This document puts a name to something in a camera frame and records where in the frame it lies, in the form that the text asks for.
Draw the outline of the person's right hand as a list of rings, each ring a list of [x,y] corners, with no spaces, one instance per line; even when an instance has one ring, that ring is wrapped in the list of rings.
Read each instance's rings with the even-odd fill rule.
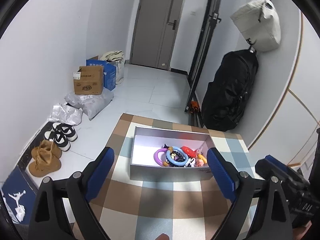
[[[162,233],[161,235],[159,235],[155,240],[169,240],[169,236]]]

